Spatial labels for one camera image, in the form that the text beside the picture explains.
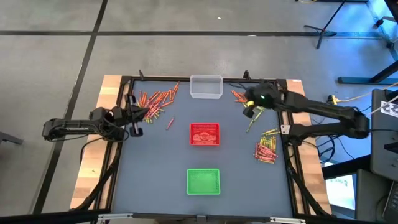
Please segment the yellow crayon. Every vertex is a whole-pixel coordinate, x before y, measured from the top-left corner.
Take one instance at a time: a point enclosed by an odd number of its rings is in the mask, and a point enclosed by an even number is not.
[[[272,130],[266,131],[266,132],[264,132],[263,134],[273,133],[274,131],[277,131],[277,130],[278,130],[278,129],[277,129],[277,128],[275,128],[275,129],[272,129]]]
[[[274,140],[274,148],[273,148],[273,150],[274,150],[274,152],[276,151],[276,137],[273,137],[273,140]]]
[[[251,121],[250,121],[250,124],[249,124],[249,127],[248,127],[248,129],[246,130],[247,133],[249,132],[249,130],[250,130],[251,126],[253,125],[253,123],[254,123],[254,120],[251,120]]]
[[[257,119],[260,117],[260,115],[262,114],[262,110],[259,112],[259,114],[257,114],[256,118],[254,118],[254,121],[257,121]]]
[[[274,135],[274,134],[280,134],[280,131],[274,132],[274,133],[267,133],[267,134],[265,134],[265,136],[270,136],[270,135]]]

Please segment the gray table surface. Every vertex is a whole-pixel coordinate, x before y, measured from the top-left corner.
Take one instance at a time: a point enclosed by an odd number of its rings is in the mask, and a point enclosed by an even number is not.
[[[372,91],[372,111],[388,102],[384,91]],[[377,111],[372,114],[372,129],[393,129],[398,126],[398,118]],[[384,149],[385,144],[398,141],[398,134],[392,131],[373,131],[371,133],[371,170],[375,174],[398,181],[398,154]]]
[[[153,94],[175,82],[135,82],[134,91]],[[193,99],[189,82],[181,82],[172,105],[153,124],[142,123],[144,135],[123,143],[115,186],[114,213],[237,215],[292,217],[282,143],[277,136],[275,164],[253,158],[261,133],[278,127],[277,113],[267,110],[246,133],[250,119],[242,114],[231,90],[223,85],[218,100]],[[166,131],[172,117],[171,128]],[[191,123],[219,123],[220,146],[191,146]],[[187,195],[187,169],[220,170],[220,195]]]

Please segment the wooden table frame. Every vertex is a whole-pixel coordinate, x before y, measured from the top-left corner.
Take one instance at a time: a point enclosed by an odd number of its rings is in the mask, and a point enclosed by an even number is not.
[[[175,79],[176,77],[162,77],[162,79],[168,78]],[[105,75],[96,107],[102,106],[110,109],[116,106],[116,102],[121,102],[119,106],[124,106],[121,96],[131,91],[129,86],[132,85],[125,85],[125,83],[130,79],[131,77],[121,75]],[[304,94],[301,80],[286,80],[285,84],[287,85],[288,90]],[[282,117],[284,124],[288,124],[289,120],[292,120],[294,123],[311,125],[308,113],[290,114],[289,117],[288,113],[283,112]],[[88,141],[96,138],[98,138],[97,135],[91,135],[89,136]],[[306,141],[315,144],[314,138],[307,138]],[[105,168],[109,167],[109,162],[112,161],[118,146],[121,147],[121,144],[111,144],[102,140],[87,145],[81,162],[70,208],[79,206],[86,196],[93,190],[101,175],[106,170]],[[289,147],[289,153],[291,154],[293,151],[294,149]],[[298,147],[298,150],[295,156],[291,158],[291,161],[295,169],[298,171],[298,174],[303,176],[305,185],[315,200],[326,212],[331,213],[317,149],[309,144],[302,144]],[[110,207],[113,191],[109,191],[109,188],[113,188],[115,181],[116,178],[112,176],[101,191],[100,196],[90,208]],[[299,214],[315,214],[306,201],[303,200],[300,190],[295,183],[293,192],[296,204],[292,205],[292,208]]]

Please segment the black metal frame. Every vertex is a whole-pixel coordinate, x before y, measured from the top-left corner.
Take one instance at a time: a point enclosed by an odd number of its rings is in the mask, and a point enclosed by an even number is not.
[[[69,224],[69,223],[82,223],[82,222],[97,222],[99,217],[103,215],[110,214],[109,209],[99,209],[99,210],[89,210],[89,211],[69,211],[69,212],[54,212],[54,213],[44,213],[38,215],[16,215],[11,217],[0,217],[1,223],[12,223],[12,224],[53,224],[56,220],[57,223]],[[161,219],[192,219],[196,220],[198,223],[204,223],[208,220],[227,220],[227,221],[238,221],[238,222],[263,222],[269,223],[271,221],[276,221],[271,217],[240,217],[240,216],[222,216],[222,215],[173,215],[173,214],[145,214],[145,213],[130,213],[126,215],[126,218],[147,218],[150,215],[156,215],[157,218]],[[298,214],[295,218],[305,220],[307,224],[373,224],[374,222],[358,221],[358,220],[347,220],[341,218],[333,217],[320,217],[316,215],[305,215]]]
[[[125,89],[125,85],[129,85],[128,92],[132,92],[134,89],[134,82],[135,80],[140,80],[140,81],[165,81],[165,82],[189,82],[190,77],[145,77],[141,71],[139,71],[139,76],[122,76],[121,79],[121,84],[119,86],[119,93],[118,93],[118,99],[116,104],[120,105],[121,100],[123,98],[123,91]],[[224,78],[224,82],[242,82],[242,83],[259,83],[262,81],[261,79],[251,79],[250,74],[248,71],[245,71],[243,78]],[[269,82],[273,83],[274,86],[276,87],[277,84],[279,84],[282,88],[287,88],[286,80],[268,80]],[[288,124],[293,123],[293,116],[292,113],[286,112],[287,117],[288,117]],[[282,112],[277,112],[278,114],[278,121],[279,124],[283,124],[283,116]],[[290,160],[290,154],[289,154],[289,149],[290,147],[287,144],[287,136],[282,135],[282,147],[283,147],[283,153],[284,153],[284,159]],[[121,150],[122,150],[122,142],[118,143],[117,149],[116,149],[116,154],[120,155]],[[298,176],[304,182],[303,178],[303,172],[302,172],[302,166],[301,166],[301,161],[300,161],[300,154],[299,154],[299,149],[297,146],[291,146],[293,147],[293,152],[294,152],[294,158],[296,162],[296,169],[298,170]],[[304,197],[302,194],[302,200],[303,200],[303,207],[304,207],[304,214],[298,213],[298,208],[297,208],[297,199],[295,197],[295,192],[294,192],[294,180],[289,175],[288,171],[288,165],[285,165],[286,168],[286,177],[287,177],[287,182],[288,182],[288,188],[289,188],[289,195],[290,195],[290,202],[291,202],[291,209],[293,213],[293,218],[299,218],[299,219],[305,219],[307,223],[314,223],[314,224],[324,224],[324,223],[330,223],[330,224],[337,224],[337,223],[347,223],[347,224],[368,224],[372,222],[363,222],[363,221],[357,221],[357,220],[345,220],[345,219],[340,219],[340,218],[335,218],[333,216],[329,217],[323,217],[323,216],[317,216],[317,215],[311,215],[310,214],[310,206],[307,202],[307,199]],[[105,210],[111,211],[112,208],[112,199],[115,191],[115,184],[116,184],[116,177],[117,176],[117,170],[116,172],[111,176],[111,184],[109,186],[109,192],[108,192],[108,198],[106,200],[106,207],[104,208]],[[159,214],[159,213],[132,213],[133,218],[166,218],[166,219],[175,219],[175,220],[180,220],[180,219],[201,219],[203,220],[229,220],[229,221],[246,221],[246,222],[269,222],[271,220],[270,217],[237,217],[237,216],[219,216],[219,215],[179,215],[179,214]]]
[[[122,100],[122,96],[123,96],[123,90],[125,88],[125,85],[129,85],[129,92],[132,92],[132,90],[134,89],[134,82],[135,80],[140,80],[140,81],[164,81],[164,82],[189,82],[190,81],[190,77],[145,77],[143,75],[143,73],[141,71],[139,71],[139,76],[122,76],[121,79],[121,84],[119,87],[119,93],[118,93],[118,99],[116,104],[120,105],[121,104],[121,100]],[[245,71],[243,78],[224,78],[223,79],[224,82],[242,82],[242,83],[259,83],[262,80],[261,79],[252,79],[250,77],[250,74],[248,71]],[[277,82],[276,80],[268,80],[271,83],[274,84],[274,86],[277,86]],[[292,122],[292,114],[288,113],[289,116],[289,124],[291,124]],[[279,119],[279,123],[283,124],[283,118],[282,118],[282,112],[278,112],[278,119]],[[288,151],[288,145],[286,144],[286,136],[281,135],[282,137],[282,145],[284,148],[284,158],[285,159],[289,159],[290,155],[289,155],[289,151]],[[117,151],[116,153],[120,154],[121,153],[121,149],[122,149],[122,143],[118,143],[118,147],[117,147]],[[106,155],[110,154],[111,152],[111,146],[108,147],[107,146],[107,151],[106,151]],[[303,178],[303,172],[302,172],[302,166],[301,166],[301,162],[300,162],[300,158],[296,155],[299,155],[298,153],[298,148],[294,147],[294,153],[295,153],[295,161],[296,164],[298,164],[297,166],[297,170],[298,170],[298,175],[300,177],[300,179],[302,181],[304,181]],[[103,169],[104,167],[107,167],[106,164],[109,164],[109,160],[110,157],[109,156],[105,156],[107,158],[107,161],[104,159],[104,165],[103,165]],[[111,185],[109,186],[109,192],[108,192],[108,198],[106,200],[106,207],[105,209],[111,209],[111,203],[112,203],[112,198],[113,198],[113,194],[115,191],[115,182],[116,182],[116,175],[117,173],[114,173],[111,176]],[[287,176],[287,180],[288,180],[288,187],[289,187],[289,195],[290,195],[290,204],[292,206],[292,213],[293,214],[297,214],[298,210],[297,210],[297,203],[296,203],[296,198],[295,198],[295,193],[294,193],[294,184],[293,184],[293,179],[290,177],[289,173],[286,173]],[[100,197],[99,196],[96,199],[96,207],[94,207],[94,209],[99,209],[98,205],[100,203]],[[310,209],[309,209],[309,205],[306,202],[306,200],[303,198],[303,204],[304,204],[304,210],[306,214],[310,213]],[[146,213],[134,213],[134,218],[195,218],[196,215],[168,215],[168,214],[146,214]],[[207,218],[224,218],[229,220],[229,218],[232,219],[237,219],[236,217],[224,217],[224,216],[206,216]],[[269,221],[269,217],[239,217],[239,219],[241,220],[250,220],[250,221]]]
[[[387,4],[387,7],[391,11],[392,15],[394,17],[397,16],[397,9],[398,7],[394,2],[390,2],[389,0],[384,0]],[[379,20],[377,14],[373,11],[373,8],[371,6],[371,3],[368,2],[367,7],[374,19],[374,23],[377,24],[377,21]],[[379,26],[379,31],[382,33],[382,35],[386,36],[385,30]],[[371,78],[365,78],[365,77],[338,77],[337,82],[340,84],[362,84],[362,85],[392,85],[394,83],[398,82],[398,78],[388,78],[390,75],[398,71],[398,54],[395,51],[393,47],[389,48],[390,53],[392,58],[394,59],[394,63],[392,63],[390,66],[379,72],[377,75],[371,77]]]
[[[358,169],[371,172],[371,155],[358,157],[346,162],[340,162],[335,165],[322,167],[323,178],[325,180],[344,175],[354,174]]]

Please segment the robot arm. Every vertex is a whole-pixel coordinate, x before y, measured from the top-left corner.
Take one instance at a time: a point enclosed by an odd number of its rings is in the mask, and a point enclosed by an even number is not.
[[[99,134],[108,141],[122,141],[125,130],[121,126],[132,123],[131,136],[142,136],[142,128],[137,123],[144,119],[148,108],[135,105],[133,95],[126,95],[126,109],[115,106],[111,110],[96,108],[87,120],[64,120],[54,118],[43,126],[42,136],[47,141],[53,141],[69,134]]]
[[[282,134],[288,134],[292,144],[301,145],[307,137],[345,135],[350,138],[363,139],[369,134],[369,119],[357,108],[329,105],[309,100],[305,96],[287,90],[275,90],[269,83],[250,87],[245,93],[248,107],[243,113],[252,118],[253,109],[262,106],[276,111],[292,113],[307,112],[337,119],[339,123],[304,126],[302,124],[282,125]]]

